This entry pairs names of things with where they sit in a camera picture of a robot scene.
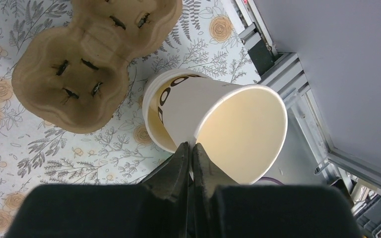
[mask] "gray wall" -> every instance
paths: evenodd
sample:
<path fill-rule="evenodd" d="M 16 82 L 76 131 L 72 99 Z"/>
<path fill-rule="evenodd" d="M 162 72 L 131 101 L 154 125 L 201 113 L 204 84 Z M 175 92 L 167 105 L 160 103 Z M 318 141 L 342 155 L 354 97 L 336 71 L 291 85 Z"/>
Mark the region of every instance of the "gray wall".
<path fill-rule="evenodd" d="M 297 52 L 334 145 L 381 167 L 381 0 L 255 0 Z"/>

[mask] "floral pattern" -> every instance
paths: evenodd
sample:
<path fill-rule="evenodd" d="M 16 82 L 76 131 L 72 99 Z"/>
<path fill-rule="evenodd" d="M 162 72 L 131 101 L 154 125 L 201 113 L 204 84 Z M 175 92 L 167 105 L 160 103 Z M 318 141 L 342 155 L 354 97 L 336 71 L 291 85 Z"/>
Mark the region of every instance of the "floral pattern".
<path fill-rule="evenodd" d="M 143 121 L 143 89 L 153 74 L 188 68 L 227 83 L 259 81 L 221 2 L 184 0 L 160 49 L 130 62 L 129 92 L 112 120 L 93 133 L 67 132 L 26 111 L 11 76 L 31 39 L 66 26 L 72 14 L 68 0 L 0 0 L 0 238 L 40 184 L 136 184 L 170 156 Z"/>

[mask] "table surface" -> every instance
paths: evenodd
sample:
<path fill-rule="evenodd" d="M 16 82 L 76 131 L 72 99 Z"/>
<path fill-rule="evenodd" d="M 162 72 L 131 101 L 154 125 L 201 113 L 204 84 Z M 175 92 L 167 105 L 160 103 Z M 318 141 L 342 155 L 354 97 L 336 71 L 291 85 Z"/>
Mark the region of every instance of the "table surface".
<path fill-rule="evenodd" d="M 0 237 L 35 186 L 134 184 L 169 157 L 143 124 L 149 76 L 188 68 L 242 85 L 260 80 L 219 0 L 184 0 L 183 11 L 158 51 L 131 62 L 130 91 L 113 119 L 99 131 L 74 134 L 26 111 L 11 86 L 14 65 L 31 39 L 69 23 L 70 2 L 0 0 Z"/>

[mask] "metal frame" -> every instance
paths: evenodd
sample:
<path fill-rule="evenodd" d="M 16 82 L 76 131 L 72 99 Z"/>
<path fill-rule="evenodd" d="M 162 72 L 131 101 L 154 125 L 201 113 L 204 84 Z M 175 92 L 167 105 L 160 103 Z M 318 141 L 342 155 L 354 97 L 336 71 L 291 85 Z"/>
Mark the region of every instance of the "metal frame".
<path fill-rule="evenodd" d="M 261 77 L 261 85 L 268 86 L 278 92 L 284 100 L 289 113 L 292 113 L 306 138 L 308 145 L 316 159 L 317 168 L 312 174 L 322 175 L 331 182 L 336 178 L 343 178 L 348 189 L 352 187 L 351 180 L 346 173 L 329 163 L 327 149 L 316 125 L 315 116 L 309 107 L 306 94 L 310 86 L 304 74 L 303 67 L 296 53 L 284 53 L 275 65 Z"/>
<path fill-rule="evenodd" d="M 256 43 L 259 41 L 253 26 L 255 24 L 257 30 L 262 32 L 262 36 L 272 47 L 272 53 L 278 55 L 254 0 L 247 0 L 247 4 L 244 4 L 243 0 L 223 0 L 223 4 L 227 13 L 233 16 L 232 23 L 238 25 L 238 34 L 244 40 L 246 48 L 250 49 L 255 41 Z M 239 17 L 238 11 L 241 12 L 242 18 Z M 242 25 L 248 27 L 242 31 Z M 381 189 L 381 168 L 341 151 L 333 144 L 297 54 L 282 55 L 275 65 L 261 76 L 259 84 L 269 86 L 278 92 L 287 109 L 290 109 L 296 117 L 318 162 L 317 174 L 323 174 L 326 178 L 341 177 L 350 190 L 352 183 L 347 171 Z"/>
<path fill-rule="evenodd" d="M 352 173 L 381 189 L 381 168 L 336 148 L 324 124 L 323 117 L 320 114 L 319 107 L 313 94 L 310 92 L 307 97 L 311 106 L 311 111 L 316 117 L 317 127 L 325 141 L 329 160 L 343 170 Z"/>
<path fill-rule="evenodd" d="M 333 145 L 296 53 L 285 53 L 261 76 L 260 84 L 278 92 L 297 119 L 318 163 L 317 174 L 323 174 L 326 179 L 340 177 L 350 190 L 353 186 L 347 175 L 350 172 L 381 188 L 381 168 Z"/>
<path fill-rule="evenodd" d="M 246 49 L 250 50 L 257 42 L 262 40 L 263 37 L 266 41 L 266 46 L 270 48 L 272 54 L 278 56 L 277 49 L 275 48 L 268 29 L 256 8 L 254 0 L 247 0 L 247 4 L 245 4 L 243 0 L 223 0 L 222 3 L 237 34 L 244 40 Z M 251 29 L 250 31 L 257 29 L 257 32 L 254 32 L 250 35 L 251 38 L 248 38 L 250 34 L 248 29 Z"/>

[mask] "white paper cup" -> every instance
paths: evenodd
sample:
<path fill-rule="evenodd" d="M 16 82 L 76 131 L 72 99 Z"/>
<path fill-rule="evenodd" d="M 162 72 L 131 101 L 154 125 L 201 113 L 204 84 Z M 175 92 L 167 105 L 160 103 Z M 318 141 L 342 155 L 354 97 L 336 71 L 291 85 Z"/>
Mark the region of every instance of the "white paper cup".
<path fill-rule="evenodd" d="M 260 179 L 287 133 L 287 111 L 272 89 L 216 81 L 187 69 L 150 78 L 142 105 L 151 139 L 174 153 L 201 143 L 210 159 L 240 184 Z"/>

